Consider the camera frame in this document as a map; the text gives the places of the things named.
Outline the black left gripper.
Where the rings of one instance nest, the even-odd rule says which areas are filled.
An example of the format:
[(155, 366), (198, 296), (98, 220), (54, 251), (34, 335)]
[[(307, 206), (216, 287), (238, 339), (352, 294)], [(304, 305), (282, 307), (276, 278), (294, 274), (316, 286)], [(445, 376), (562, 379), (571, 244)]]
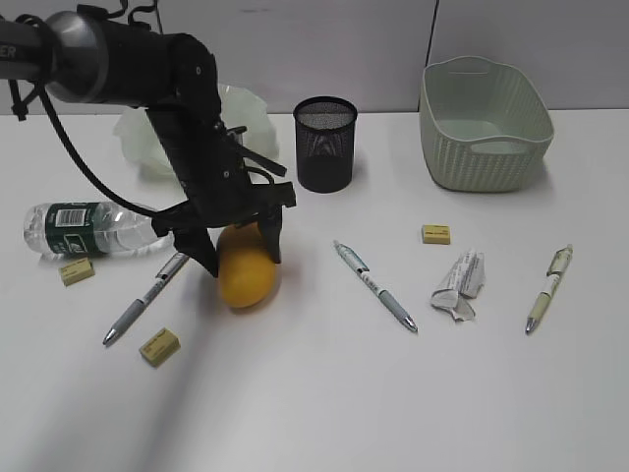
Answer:
[(216, 119), (208, 123), (175, 105), (149, 107), (146, 116), (175, 171), (187, 200), (152, 219), (156, 233), (173, 231), (178, 252), (219, 273), (206, 228), (255, 222), (271, 260), (281, 263), (282, 209), (296, 196), (287, 169), (235, 141)]

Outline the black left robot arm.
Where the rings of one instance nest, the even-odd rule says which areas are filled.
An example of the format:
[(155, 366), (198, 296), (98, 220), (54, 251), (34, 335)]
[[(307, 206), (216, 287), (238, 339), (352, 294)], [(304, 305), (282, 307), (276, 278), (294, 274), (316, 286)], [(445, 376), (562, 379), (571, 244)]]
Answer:
[(282, 211), (295, 205), (294, 187), (282, 165), (239, 144), (225, 126), (215, 58), (192, 35), (155, 32), (127, 6), (81, 5), (47, 19), (22, 14), (1, 23), (1, 77), (13, 114), (25, 120), (39, 100), (80, 169), (86, 164), (54, 100), (143, 109), (186, 196), (147, 212), (154, 231), (172, 234), (179, 252), (217, 274), (208, 230), (255, 224), (280, 262)]

